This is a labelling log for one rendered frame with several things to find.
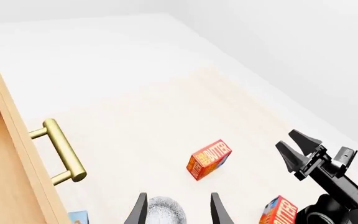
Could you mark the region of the wooden drawer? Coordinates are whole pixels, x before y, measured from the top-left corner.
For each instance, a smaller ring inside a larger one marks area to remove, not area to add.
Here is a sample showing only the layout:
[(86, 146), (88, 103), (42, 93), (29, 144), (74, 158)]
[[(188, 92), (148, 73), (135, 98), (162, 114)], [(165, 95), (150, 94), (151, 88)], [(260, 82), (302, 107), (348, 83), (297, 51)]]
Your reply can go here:
[(1, 74), (0, 224), (71, 224)]

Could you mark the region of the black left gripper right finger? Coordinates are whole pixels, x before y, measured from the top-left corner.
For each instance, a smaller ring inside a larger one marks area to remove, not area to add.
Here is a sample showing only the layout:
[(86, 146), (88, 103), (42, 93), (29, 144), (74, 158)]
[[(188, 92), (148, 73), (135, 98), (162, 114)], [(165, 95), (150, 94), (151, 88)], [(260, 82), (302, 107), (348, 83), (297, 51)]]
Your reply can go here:
[(234, 224), (216, 192), (211, 194), (210, 210), (213, 224)]

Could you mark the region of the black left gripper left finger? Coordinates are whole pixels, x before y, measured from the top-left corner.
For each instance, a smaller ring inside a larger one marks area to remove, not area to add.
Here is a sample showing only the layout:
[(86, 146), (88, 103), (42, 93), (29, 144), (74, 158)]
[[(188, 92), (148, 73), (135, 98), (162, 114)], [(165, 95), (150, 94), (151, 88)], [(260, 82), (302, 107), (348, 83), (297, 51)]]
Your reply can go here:
[(142, 192), (128, 216), (128, 224), (145, 224), (147, 218), (148, 200), (147, 194)]

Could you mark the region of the small blue printed box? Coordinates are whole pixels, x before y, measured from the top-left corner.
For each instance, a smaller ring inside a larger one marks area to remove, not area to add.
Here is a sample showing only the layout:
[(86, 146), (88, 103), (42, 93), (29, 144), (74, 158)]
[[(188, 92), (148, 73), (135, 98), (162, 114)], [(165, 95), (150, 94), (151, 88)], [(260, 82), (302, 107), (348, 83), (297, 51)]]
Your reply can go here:
[(89, 224), (88, 212), (86, 210), (68, 212), (71, 224)]

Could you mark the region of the red butter box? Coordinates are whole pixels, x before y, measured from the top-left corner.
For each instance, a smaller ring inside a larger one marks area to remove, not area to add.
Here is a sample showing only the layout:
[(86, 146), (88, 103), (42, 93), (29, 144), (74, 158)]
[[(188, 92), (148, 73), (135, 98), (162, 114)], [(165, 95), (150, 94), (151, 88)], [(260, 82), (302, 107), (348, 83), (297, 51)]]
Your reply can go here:
[(193, 153), (186, 169), (195, 180), (199, 181), (223, 165), (231, 152), (228, 145), (219, 139)]
[(279, 195), (268, 203), (259, 224), (295, 224), (298, 207)]

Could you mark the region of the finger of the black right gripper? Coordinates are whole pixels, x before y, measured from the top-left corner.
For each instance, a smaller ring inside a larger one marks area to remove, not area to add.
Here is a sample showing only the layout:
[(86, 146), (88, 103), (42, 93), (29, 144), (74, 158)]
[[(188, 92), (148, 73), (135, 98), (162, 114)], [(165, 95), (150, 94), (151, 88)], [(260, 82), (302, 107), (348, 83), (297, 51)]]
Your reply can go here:
[(275, 147), (282, 156), (289, 173), (299, 171), (307, 163), (307, 157), (296, 152), (287, 143), (279, 141)]
[(291, 130), (288, 135), (298, 145), (304, 156), (312, 154), (322, 144), (319, 139), (311, 138), (298, 130)]

